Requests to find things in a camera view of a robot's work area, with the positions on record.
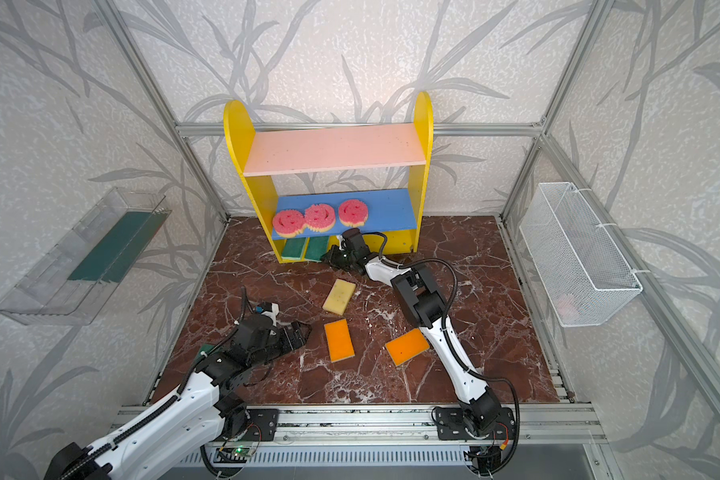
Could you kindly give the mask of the green sponge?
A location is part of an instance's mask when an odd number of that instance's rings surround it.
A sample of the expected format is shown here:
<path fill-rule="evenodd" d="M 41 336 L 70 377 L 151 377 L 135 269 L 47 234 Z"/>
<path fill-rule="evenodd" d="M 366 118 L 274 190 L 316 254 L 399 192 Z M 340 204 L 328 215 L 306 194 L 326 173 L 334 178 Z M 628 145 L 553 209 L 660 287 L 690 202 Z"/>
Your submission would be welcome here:
<path fill-rule="evenodd" d="M 302 261 L 307 248 L 307 238 L 290 238 L 287 239 L 281 257 L 288 261 Z"/>
<path fill-rule="evenodd" d="M 304 259 L 310 262 L 321 262 L 322 257 L 329 249 L 330 237 L 311 237 L 306 245 Z"/>

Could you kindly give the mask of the pink smiley sponge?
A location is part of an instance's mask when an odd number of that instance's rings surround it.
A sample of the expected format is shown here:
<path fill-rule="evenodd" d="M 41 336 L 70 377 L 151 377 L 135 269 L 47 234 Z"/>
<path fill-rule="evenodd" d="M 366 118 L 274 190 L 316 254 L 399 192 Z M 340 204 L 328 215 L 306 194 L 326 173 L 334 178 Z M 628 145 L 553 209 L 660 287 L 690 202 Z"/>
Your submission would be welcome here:
<path fill-rule="evenodd" d="M 272 220 L 273 231 L 282 238 L 294 238 L 306 229 L 306 220 L 299 210 L 282 210 Z"/>
<path fill-rule="evenodd" d="M 339 221 L 347 227 L 359 228 L 369 218 L 369 209 L 365 202 L 359 199 L 348 199 L 338 208 Z"/>
<path fill-rule="evenodd" d="M 304 212 L 305 226 L 313 232 L 327 232 L 336 223 L 336 213 L 331 205 L 313 204 Z"/>

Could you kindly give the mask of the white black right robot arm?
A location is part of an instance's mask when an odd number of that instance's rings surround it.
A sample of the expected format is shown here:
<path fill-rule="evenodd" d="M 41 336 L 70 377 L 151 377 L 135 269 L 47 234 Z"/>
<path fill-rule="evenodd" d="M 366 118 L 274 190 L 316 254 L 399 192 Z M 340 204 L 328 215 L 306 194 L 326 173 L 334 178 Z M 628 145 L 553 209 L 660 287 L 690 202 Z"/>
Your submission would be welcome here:
<path fill-rule="evenodd" d="M 351 228 L 321 256 L 331 267 L 356 272 L 392 288 L 405 319 L 434 349 L 453 385 L 467 433 L 482 439 L 498 424 L 513 443 L 519 434 L 519 399 L 511 381 L 475 370 L 452 326 L 449 314 L 458 293 L 456 270 L 445 260 L 425 258 L 408 264 L 373 252 L 366 234 Z"/>

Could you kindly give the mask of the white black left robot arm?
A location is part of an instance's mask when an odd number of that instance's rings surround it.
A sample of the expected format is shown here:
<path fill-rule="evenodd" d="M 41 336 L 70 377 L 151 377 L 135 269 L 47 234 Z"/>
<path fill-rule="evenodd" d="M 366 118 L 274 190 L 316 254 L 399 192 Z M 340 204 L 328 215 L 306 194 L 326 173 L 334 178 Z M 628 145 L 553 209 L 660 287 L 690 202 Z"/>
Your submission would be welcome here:
<path fill-rule="evenodd" d="M 260 365 L 304 347 L 306 323 L 254 313 L 199 355 L 178 387 L 135 419 L 86 447 L 72 442 L 51 460 L 47 479 L 157 479 L 185 456 L 251 424 L 235 393 Z"/>

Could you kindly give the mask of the green sponge under left arm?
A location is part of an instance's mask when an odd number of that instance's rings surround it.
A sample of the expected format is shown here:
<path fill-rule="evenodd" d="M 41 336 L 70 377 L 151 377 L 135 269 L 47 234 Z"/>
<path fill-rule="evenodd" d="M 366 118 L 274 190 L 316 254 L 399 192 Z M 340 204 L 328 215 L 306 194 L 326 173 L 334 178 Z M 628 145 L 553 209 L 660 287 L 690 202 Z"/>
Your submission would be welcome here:
<path fill-rule="evenodd" d="M 201 348 L 199 349 L 199 351 L 198 351 L 198 353 L 197 353 L 197 356 L 198 356 L 198 357 L 207 356 L 207 355 L 209 354 L 209 352 L 210 352 L 213 348 L 214 348 L 214 346 L 211 345 L 211 344 L 204 344 L 204 345 L 202 345 Z"/>

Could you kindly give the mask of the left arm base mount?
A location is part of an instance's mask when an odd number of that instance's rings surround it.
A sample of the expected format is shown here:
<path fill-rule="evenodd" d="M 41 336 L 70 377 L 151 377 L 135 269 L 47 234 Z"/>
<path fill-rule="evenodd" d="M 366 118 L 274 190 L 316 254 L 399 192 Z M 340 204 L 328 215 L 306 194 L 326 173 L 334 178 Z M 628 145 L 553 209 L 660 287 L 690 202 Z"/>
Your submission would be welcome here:
<path fill-rule="evenodd" d="M 224 423 L 218 440 L 230 442 L 272 442 L 278 426 L 280 410 L 253 408 L 233 412 Z"/>

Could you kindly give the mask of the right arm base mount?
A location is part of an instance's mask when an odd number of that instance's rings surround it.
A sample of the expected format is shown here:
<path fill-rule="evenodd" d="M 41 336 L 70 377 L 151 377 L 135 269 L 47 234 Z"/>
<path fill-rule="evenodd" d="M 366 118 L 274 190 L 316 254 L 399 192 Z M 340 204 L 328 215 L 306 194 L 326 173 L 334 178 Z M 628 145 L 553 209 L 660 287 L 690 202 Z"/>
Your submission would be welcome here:
<path fill-rule="evenodd" d="M 431 418 L 439 440 L 488 440 L 508 443 L 517 436 L 517 421 L 514 411 L 509 407 L 501 407 L 498 415 L 491 421 L 473 419 L 460 407 L 442 406 L 435 406 L 431 410 Z"/>

